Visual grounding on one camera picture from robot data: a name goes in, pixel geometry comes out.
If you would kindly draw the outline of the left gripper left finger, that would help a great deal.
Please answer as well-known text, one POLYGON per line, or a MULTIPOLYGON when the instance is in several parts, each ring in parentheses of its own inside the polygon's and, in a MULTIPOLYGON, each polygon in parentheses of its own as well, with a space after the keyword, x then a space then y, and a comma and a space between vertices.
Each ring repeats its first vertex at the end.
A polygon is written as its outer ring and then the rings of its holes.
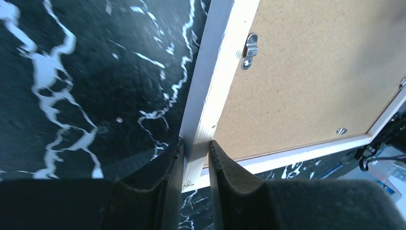
POLYGON ((131 175, 21 179, 0 184, 3 230, 176 230, 184 164, 181 138, 131 175))

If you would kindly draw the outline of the brown cardboard backing board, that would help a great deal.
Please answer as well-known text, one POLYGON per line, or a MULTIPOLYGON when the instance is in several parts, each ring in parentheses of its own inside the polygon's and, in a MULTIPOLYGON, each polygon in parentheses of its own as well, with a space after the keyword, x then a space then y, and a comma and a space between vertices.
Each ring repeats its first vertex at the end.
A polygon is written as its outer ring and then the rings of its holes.
POLYGON ((234 160, 285 164, 364 139, 406 74, 403 0, 262 0, 258 54, 238 68, 214 135, 234 160))

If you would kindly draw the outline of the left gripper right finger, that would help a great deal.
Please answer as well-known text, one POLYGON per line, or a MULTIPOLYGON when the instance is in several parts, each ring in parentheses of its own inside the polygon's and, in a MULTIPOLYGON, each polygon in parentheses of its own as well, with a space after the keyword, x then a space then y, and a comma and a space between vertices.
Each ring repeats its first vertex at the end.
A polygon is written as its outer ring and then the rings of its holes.
POLYGON ((209 144, 216 230, 403 230, 389 194, 368 180, 265 181, 209 144))

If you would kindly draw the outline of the white wooden picture frame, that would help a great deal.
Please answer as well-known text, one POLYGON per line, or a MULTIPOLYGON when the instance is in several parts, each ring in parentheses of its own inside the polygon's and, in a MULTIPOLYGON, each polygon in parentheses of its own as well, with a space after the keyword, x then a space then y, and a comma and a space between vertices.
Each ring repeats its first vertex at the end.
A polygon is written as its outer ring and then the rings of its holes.
MULTIPOLYGON (((182 183, 184 192, 210 184, 206 168, 209 142, 215 140, 217 125, 237 69, 248 70, 259 51, 259 37, 250 31, 259 2, 214 0, 210 4, 180 128, 180 136, 187 148, 182 183)), ((323 143, 322 149, 332 154, 371 143, 405 102, 405 84, 406 76, 401 79, 398 94, 364 139, 349 138, 323 143)), ((285 164, 283 159, 269 156, 235 161, 253 174, 301 162, 285 164)))

